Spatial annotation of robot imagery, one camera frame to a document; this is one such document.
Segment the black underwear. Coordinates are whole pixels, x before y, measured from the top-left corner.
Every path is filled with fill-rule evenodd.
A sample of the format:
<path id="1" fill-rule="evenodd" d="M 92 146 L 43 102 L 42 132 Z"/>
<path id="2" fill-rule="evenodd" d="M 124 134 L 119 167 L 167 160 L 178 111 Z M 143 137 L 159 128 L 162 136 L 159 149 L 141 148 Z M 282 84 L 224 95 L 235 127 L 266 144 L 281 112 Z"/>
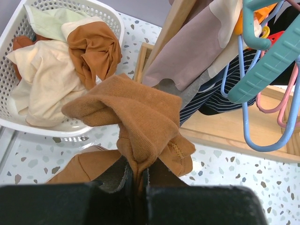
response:
<path id="1" fill-rule="evenodd" d="M 280 31 L 285 31 L 299 13 L 300 12 L 293 6 L 287 7 L 277 18 L 272 18 L 268 22 L 270 34 L 272 35 Z M 288 85 L 294 65 L 294 62 L 290 64 L 290 66 L 279 77 L 277 77 L 271 85 Z"/>

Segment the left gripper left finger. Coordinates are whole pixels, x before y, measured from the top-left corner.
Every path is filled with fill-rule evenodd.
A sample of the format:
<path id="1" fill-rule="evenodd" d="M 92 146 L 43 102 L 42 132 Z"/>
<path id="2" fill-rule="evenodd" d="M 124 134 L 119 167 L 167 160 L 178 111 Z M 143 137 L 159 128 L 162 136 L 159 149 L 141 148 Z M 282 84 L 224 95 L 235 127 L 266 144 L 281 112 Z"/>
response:
<path id="1" fill-rule="evenodd" d="M 85 183 L 0 188 L 2 225 L 132 225 L 133 173 L 124 157 Z"/>

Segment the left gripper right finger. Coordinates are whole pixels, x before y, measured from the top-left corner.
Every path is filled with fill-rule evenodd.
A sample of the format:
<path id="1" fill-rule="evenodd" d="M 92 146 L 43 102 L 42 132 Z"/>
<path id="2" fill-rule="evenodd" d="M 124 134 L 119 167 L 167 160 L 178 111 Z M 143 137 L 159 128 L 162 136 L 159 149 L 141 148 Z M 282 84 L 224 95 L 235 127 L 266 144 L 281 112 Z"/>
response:
<path id="1" fill-rule="evenodd" d="M 157 160 L 143 172 L 148 225 L 265 225 L 255 193 L 244 186 L 190 186 Z"/>

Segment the brown underwear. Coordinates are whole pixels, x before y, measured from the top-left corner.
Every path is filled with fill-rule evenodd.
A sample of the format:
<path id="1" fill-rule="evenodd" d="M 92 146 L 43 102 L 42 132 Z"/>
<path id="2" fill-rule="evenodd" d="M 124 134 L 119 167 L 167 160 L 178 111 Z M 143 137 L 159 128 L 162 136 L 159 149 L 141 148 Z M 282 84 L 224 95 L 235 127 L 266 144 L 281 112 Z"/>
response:
<path id="1" fill-rule="evenodd" d="M 190 173 L 195 146 L 179 132 L 180 107 L 180 97 L 144 86 L 125 74 L 104 80 L 65 104 L 62 113 L 90 127 L 118 125 L 117 149 L 89 147 L 75 155 L 49 183 L 92 181 L 121 157 L 128 161 L 138 189 L 143 171 L 157 159 L 178 177 Z"/>

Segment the pink wire hanger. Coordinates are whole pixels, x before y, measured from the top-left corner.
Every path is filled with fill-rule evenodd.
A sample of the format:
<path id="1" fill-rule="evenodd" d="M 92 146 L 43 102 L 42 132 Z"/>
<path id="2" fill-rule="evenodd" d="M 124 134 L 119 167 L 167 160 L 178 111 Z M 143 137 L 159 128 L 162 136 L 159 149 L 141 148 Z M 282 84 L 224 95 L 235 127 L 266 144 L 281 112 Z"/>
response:
<path id="1" fill-rule="evenodd" d="M 256 97 L 256 106 L 258 107 L 258 109 L 261 112 L 266 113 L 266 114 L 270 114 L 270 113 L 275 113 L 275 112 L 279 111 L 279 114 L 278 114 L 278 117 L 277 117 L 277 123 L 282 128 L 286 128 L 286 124 L 283 122 L 283 115 L 284 115 L 284 112 L 285 112 L 285 109 L 286 109 L 286 106 L 287 106 L 287 103 L 288 103 L 289 96 L 292 92 L 292 87 L 294 86 L 294 84 L 296 82 L 296 79 L 299 77 L 298 71 L 299 71 L 298 66 L 295 63 L 295 65 L 293 67 L 292 74 L 291 74 L 291 78 L 290 78 L 289 83 L 287 85 L 287 89 L 285 90 L 285 93 L 283 95 L 283 98 L 282 98 L 281 102 L 275 108 L 273 108 L 273 109 L 263 109 L 261 107 L 261 104 L 260 104 L 261 93 L 258 93 L 258 95 Z"/>

